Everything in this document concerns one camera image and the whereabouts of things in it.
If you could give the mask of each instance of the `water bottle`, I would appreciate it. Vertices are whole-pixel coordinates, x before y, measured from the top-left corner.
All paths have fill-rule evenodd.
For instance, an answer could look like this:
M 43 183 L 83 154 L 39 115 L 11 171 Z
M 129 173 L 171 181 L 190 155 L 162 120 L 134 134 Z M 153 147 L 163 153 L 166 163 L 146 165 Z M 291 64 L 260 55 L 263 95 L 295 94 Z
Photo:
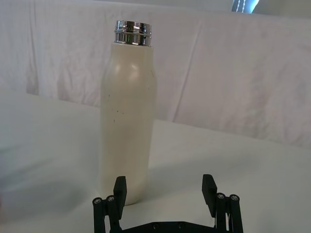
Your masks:
M 126 204 L 132 204 L 146 186 L 155 115 L 151 26 L 120 20 L 115 36 L 101 86 L 100 191 L 111 195 L 116 178 L 126 176 Z

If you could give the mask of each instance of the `white bottle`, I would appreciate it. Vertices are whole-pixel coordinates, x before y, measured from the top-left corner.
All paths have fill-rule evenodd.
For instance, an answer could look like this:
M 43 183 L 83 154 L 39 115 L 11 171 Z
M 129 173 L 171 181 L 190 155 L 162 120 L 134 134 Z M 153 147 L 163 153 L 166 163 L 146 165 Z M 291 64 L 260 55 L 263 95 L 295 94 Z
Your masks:
M 101 195 L 111 195 L 116 178 L 126 176 L 126 204 L 132 204 L 146 185 L 155 113 L 151 26 L 117 21 L 115 33 L 101 87 Z

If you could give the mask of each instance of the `white backdrop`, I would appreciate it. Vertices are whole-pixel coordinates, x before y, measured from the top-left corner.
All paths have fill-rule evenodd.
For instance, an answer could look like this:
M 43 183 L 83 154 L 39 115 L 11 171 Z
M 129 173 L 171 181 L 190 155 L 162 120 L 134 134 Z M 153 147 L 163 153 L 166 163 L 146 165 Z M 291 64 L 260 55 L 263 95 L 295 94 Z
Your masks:
M 152 24 L 157 118 L 311 148 L 311 19 L 0 1 L 0 88 L 99 106 L 117 19 Z

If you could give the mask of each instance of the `white cloth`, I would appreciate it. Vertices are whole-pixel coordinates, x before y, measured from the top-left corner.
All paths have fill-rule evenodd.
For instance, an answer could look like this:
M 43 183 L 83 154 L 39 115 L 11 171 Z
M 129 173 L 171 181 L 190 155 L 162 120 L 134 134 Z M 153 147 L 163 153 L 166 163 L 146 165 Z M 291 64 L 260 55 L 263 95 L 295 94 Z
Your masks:
M 0 91 L 0 110 L 1 233 L 92 233 L 99 109 Z M 157 120 L 146 194 L 125 207 L 121 226 L 213 226 L 207 173 L 219 192 L 241 197 L 244 232 L 310 232 L 310 152 Z
M 99 106 L 117 19 L 153 27 L 157 118 L 311 148 L 311 19 L 0 1 L 0 87 Z

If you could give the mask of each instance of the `light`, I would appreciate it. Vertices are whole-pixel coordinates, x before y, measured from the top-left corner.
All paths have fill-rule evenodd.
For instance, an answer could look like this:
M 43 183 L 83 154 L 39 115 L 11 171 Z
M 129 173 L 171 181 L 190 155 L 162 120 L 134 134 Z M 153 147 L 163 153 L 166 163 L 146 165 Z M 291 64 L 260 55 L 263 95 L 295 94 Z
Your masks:
M 253 0 L 253 2 L 250 4 L 250 6 L 249 6 L 249 11 L 250 11 L 250 13 L 253 12 L 253 10 L 254 10 L 255 7 L 257 6 L 258 2 L 259 2 L 259 0 Z

